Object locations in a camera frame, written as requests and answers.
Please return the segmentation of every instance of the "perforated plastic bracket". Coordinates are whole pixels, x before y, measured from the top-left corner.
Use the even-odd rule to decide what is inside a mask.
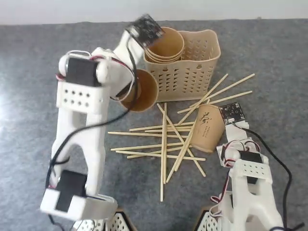
[[[57,107],[82,113],[101,114],[103,91],[101,87],[88,87],[59,81]]]
[[[234,177],[254,177],[264,179],[270,184],[273,183],[270,168],[267,164],[261,164],[239,159],[235,162],[232,171]]]
[[[124,217],[120,213],[116,213],[110,225],[108,231],[130,231],[127,226]]]
[[[103,220],[79,220],[73,225],[73,231],[102,231]]]
[[[206,212],[197,231],[221,231],[221,227],[218,225],[216,219],[211,217],[209,212]]]

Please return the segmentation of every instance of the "basket with holes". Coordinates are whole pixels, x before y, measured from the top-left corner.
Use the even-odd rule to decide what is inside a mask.
[[[185,45],[181,60],[157,64],[143,56],[146,69],[159,84],[158,102],[201,99],[207,93],[221,54],[213,30],[179,32]]]

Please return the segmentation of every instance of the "stack of paper cups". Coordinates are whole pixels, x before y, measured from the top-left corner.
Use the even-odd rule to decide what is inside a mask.
[[[165,34],[145,50],[145,59],[152,63],[168,64],[181,59],[184,50],[182,35],[169,27],[162,27]]]

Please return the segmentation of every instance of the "kraft paper cup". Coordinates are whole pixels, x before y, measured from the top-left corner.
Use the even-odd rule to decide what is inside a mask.
[[[138,84],[138,93],[137,93],[137,99],[140,97],[141,95],[141,84],[140,82],[137,82]],[[135,91],[136,91],[136,85],[134,85],[131,88],[130,93],[128,94],[128,96],[123,100],[123,102],[132,102],[132,100],[134,99],[134,95],[135,95]],[[121,97],[119,97],[120,99],[123,99],[126,96],[127,92],[125,92],[123,95],[121,95]]]
[[[138,88],[141,89],[141,93],[131,109],[133,112],[142,112],[153,106],[158,97],[158,84],[155,78],[147,71],[138,69]],[[133,100],[133,95],[130,100],[124,100],[121,104],[125,108],[129,108]]]
[[[178,61],[181,59],[181,56],[179,57],[176,57],[174,59],[170,59],[170,60],[161,60],[161,59],[156,59],[156,58],[153,58],[152,56],[149,56],[149,54],[147,52],[145,52],[144,54],[144,58],[151,62],[151,63],[155,63],[155,64],[169,64],[169,63],[173,63],[175,61]]]
[[[162,27],[165,34],[147,51],[158,59],[174,59],[180,56],[184,50],[184,39],[182,35],[170,27]]]
[[[204,104],[199,107],[198,116],[192,133],[191,146],[212,153],[225,130],[225,123],[219,108]]]

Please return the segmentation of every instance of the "white robotic arm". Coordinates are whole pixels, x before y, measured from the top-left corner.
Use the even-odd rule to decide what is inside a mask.
[[[139,28],[145,21],[152,23],[152,27]],[[140,39],[128,29],[114,51],[97,48],[92,54],[68,52],[59,61],[57,134],[40,205],[41,211],[49,215],[70,220],[110,220],[115,214],[116,200],[98,194],[103,179],[103,125],[107,120],[109,99],[130,92],[136,80],[132,69],[142,57],[143,48],[163,34],[148,15],[137,20],[136,26],[130,29],[134,32],[140,29]],[[147,40],[148,34],[153,32],[155,37]],[[80,122],[81,114],[87,116],[85,123]],[[65,170],[73,145],[82,148],[87,175]]]

